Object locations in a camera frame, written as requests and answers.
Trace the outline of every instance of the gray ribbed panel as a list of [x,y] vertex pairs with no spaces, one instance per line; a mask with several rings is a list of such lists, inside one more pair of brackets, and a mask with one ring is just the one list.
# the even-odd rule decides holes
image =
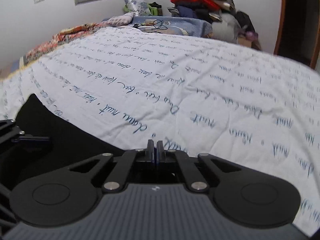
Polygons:
[[59,228],[19,223],[4,240],[305,240],[293,225],[252,229],[237,225],[212,206],[205,195],[183,185],[131,184],[119,194],[104,195],[84,219]]

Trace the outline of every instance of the white blanket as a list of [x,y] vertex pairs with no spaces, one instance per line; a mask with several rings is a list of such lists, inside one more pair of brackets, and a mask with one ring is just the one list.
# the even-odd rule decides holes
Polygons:
[[294,224],[320,223],[320,78],[284,58],[221,41],[105,28],[1,83],[0,119],[31,93],[122,149],[148,139],[208,152],[291,182]]

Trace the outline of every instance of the patterned pillow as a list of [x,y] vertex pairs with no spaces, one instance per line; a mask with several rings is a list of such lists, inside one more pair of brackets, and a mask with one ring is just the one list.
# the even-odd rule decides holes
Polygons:
[[134,16],[150,16],[151,12],[147,6],[146,0],[124,0],[129,11]]

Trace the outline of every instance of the silver screw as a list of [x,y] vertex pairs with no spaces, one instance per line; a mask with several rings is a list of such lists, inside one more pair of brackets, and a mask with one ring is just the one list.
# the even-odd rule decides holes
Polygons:
[[191,184],[191,187],[195,190],[202,190],[205,189],[208,185],[204,182],[201,181],[196,181],[194,183]]
[[114,181],[107,182],[103,185],[108,190],[114,190],[120,187],[120,184]]

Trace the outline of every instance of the pile of clothes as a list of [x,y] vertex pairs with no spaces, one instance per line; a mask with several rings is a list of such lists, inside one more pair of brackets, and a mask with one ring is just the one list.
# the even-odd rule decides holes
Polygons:
[[168,8],[173,17],[196,18],[212,24],[211,38],[237,43],[239,34],[257,40],[247,14],[236,11],[233,0],[170,0],[175,7]]

